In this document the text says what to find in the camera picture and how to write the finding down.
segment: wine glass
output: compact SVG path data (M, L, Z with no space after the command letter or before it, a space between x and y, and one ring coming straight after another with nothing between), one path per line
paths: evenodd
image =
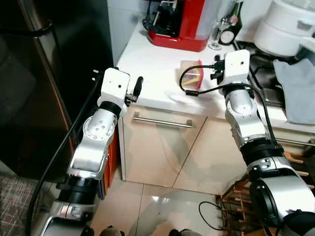
M231 22L227 17L224 17L221 20L218 20L216 25L219 29L218 34L216 36L216 39L212 41L212 43L208 44L208 47L211 48L212 50L221 50L222 46L219 44L219 39L221 37L222 32L231 26Z

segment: coffee machine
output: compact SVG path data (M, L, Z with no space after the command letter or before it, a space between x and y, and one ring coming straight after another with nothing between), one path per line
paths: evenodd
M209 0L163 0L154 20L143 25L148 39L157 46L200 52L215 21L216 8Z

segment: gray towel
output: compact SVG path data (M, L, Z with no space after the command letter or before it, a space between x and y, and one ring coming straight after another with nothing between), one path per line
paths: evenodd
M287 120L315 124L315 67L308 59L289 65L274 60L277 79L283 87Z

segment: wine bottle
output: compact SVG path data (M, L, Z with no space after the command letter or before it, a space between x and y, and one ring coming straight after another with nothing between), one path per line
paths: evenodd
M235 0L233 4L231 12L227 15L231 22L231 26L221 33L219 39L219 44L221 45L230 45L242 28L241 8L243 1Z

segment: tile floor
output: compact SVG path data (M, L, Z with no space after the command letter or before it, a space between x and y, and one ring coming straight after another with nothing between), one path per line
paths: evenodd
M191 229L203 236L220 236L222 232L207 226L198 212L201 201L215 201L215 196L166 187L125 182L115 175L112 186L99 203L91 227L95 235L110 225L126 236L168 236L171 229ZM202 206L210 224L220 227L220 211Z

